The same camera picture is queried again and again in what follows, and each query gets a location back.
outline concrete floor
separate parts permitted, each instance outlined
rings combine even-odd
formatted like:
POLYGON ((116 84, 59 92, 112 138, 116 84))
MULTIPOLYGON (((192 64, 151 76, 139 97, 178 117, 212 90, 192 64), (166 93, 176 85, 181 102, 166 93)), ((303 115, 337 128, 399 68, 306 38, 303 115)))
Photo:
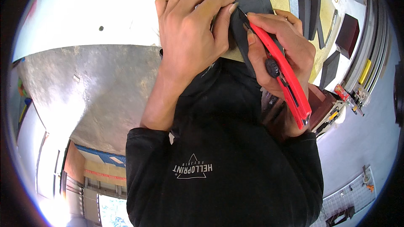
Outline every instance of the concrete floor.
POLYGON ((49 133, 124 155, 126 135, 139 125, 154 84, 159 49, 136 45, 57 48, 27 56, 18 71, 49 133))

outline forearm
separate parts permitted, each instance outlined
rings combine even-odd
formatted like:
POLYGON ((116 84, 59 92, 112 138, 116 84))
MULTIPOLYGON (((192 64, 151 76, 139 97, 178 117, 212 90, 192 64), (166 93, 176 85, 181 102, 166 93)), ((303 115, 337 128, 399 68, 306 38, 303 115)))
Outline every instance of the forearm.
POLYGON ((178 97, 188 84, 189 81, 177 78, 162 62, 140 120, 140 127, 169 131, 173 124, 178 97))

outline orange object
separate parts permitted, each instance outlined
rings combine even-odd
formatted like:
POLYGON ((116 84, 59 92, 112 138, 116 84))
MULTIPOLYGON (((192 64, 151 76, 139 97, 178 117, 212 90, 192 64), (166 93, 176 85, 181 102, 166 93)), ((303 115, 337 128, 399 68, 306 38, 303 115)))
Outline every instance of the orange object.
POLYGON ((375 189, 373 185, 367 185, 366 188, 370 189, 371 193, 373 193, 373 190, 375 189))

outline triangle logo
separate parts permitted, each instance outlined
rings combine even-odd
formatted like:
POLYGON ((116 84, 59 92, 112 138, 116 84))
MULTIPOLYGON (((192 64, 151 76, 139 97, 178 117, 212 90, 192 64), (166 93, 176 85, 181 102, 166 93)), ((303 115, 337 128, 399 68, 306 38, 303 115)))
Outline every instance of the triangle logo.
POLYGON ((193 179, 206 178, 206 172, 213 171, 212 164, 205 164, 204 161, 198 160, 195 154, 192 154, 187 163, 175 165, 172 170, 177 179, 193 179))

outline yellow object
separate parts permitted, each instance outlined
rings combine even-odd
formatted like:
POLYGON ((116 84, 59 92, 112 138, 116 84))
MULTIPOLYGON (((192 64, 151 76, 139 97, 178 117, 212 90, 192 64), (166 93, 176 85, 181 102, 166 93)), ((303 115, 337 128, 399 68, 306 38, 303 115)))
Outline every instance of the yellow object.
POLYGON ((24 115, 26 109, 27 109, 27 105, 24 106, 23 112, 21 113, 21 116, 20 116, 20 119, 18 120, 18 123, 21 123, 21 120, 23 120, 23 115, 24 115))
POLYGON ((334 114, 332 114, 331 117, 329 118, 329 120, 332 120, 337 114, 338 114, 338 112, 335 112, 334 114))
POLYGON ((369 73, 369 69, 371 68, 372 62, 371 60, 368 59, 368 62, 366 63, 365 68, 363 69, 363 73, 359 78, 359 84, 362 85, 362 83, 365 81, 366 76, 369 73))

